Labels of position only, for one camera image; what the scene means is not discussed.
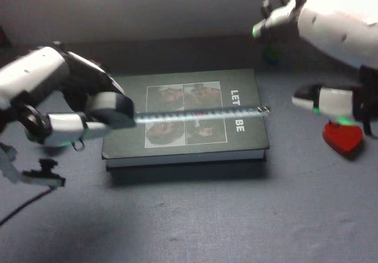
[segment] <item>table surface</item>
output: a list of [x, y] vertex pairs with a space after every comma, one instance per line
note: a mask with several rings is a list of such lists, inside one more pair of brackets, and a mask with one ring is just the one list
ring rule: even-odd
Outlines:
[[[287, 62], [291, 54], [284, 54], [281, 64], [273, 67], [258, 62], [260, 58], [248, 59], [260, 53], [249, 48], [245, 38], [218, 38], [217, 47], [214, 41], [112, 44], [103, 58], [119, 73], [255, 65], [261, 100], [272, 108], [266, 119], [271, 145], [266, 162], [111, 174], [101, 160], [101, 139], [87, 141], [83, 152], [46, 150], [26, 142], [23, 128], [13, 124], [2, 141], [17, 148], [17, 167], [37, 168], [38, 158], [53, 157], [67, 182], [0, 229], [1, 263], [378, 262], [378, 141], [366, 138], [363, 152], [347, 161], [322, 139], [327, 119], [291, 104], [291, 95], [303, 84], [353, 82], [354, 73], [340, 73], [332, 63], [326, 67], [321, 56], [303, 61], [307, 52], [301, 47], [290, 52], [296, 52], [296, 62]], [[103, 47], [71, 49], [97, 57], [104, 52]], [[146, 49], [150, 60], [140, 57]], [[128, 57], [129, 67], [123, 66], [119, 59], [131, 53], [135, 60]], [[55, 93], [40, 110], [69, 108]], [[44, 189], [0, 178], [0, 217]]]

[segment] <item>photo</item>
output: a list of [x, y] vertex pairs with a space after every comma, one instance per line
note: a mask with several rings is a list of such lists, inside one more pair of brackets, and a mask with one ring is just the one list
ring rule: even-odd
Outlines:
[[184, 85], [185, 109], [221, 108], [222, 99], [219, 82]]
[[146, 124], [145, 148], [183, 146], [185, 144], [183, 121]]
[[227, 142], [224, 119], [185, 122], [187, 145]]
[[183, 85], [147, 87], [147, 112], [184, 110]]

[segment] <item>heart-shaped object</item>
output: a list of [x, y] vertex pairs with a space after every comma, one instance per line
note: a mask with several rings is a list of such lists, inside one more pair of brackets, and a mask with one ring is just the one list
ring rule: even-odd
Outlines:
[[339, 154], [348, 157], [361, 145], [363, 133], [358, 126], [345, 126], [335, 122], [326, 124], [323, 130], [323, 139]]

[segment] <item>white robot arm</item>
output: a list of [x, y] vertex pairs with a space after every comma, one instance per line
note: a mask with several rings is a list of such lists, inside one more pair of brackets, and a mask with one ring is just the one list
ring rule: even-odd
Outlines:
[[[36, 110], [52, 91], [63, 93], [77, 113], [42, 114]], [[61, 45], [43, 47], [0, 69], [0, 134], [8, 123], [19, 121], [30, 141], [48, 147], [72, 144], [106, 135], [111, 129], [132, 127], [133, 102], [100, 67]], [[16, 151], [0, 143], [0, 170], [13, 183], [64, 186], [53, 174], [53, 160], [40, 160], [41, 171], [20, 173], [12, 164]]]
[[299, 36], [323, 53], [359, 69], [362, 86], [310, 85], [298, 89], [294, 105], [330, 118], [361, 121], [372, 135], [378, 118], [378, 0], [281, 0], [272, 10], [264, 1], [264, 20], [253, 27], [256, 39]]

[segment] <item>book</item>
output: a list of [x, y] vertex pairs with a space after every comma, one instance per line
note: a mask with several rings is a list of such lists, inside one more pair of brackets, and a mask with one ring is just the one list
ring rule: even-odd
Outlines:
[[[252, 69], [118, 76], [135, 112], [259, 106]], [[264, 117], [156, 122], [104, 137], [107, 169], [139, 165], [264, 159]]]

